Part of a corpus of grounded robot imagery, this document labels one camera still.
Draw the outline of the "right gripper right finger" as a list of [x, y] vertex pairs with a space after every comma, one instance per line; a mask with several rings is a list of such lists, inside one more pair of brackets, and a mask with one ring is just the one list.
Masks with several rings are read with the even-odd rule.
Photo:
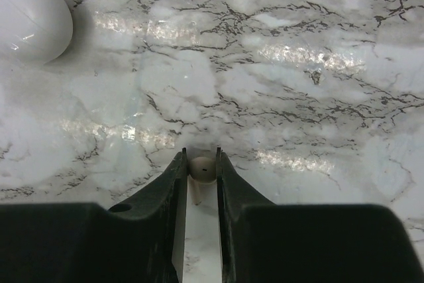
[[278, 205], [216, 153], [223, 282], [422, 282], [392, 210], [376, 204]]

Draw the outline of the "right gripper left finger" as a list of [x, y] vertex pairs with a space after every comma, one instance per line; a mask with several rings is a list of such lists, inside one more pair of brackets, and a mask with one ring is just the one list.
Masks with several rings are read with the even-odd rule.
[[96, 203], [1, 206], [2, 282], [180, 282], [187, 155], [105, 209]]

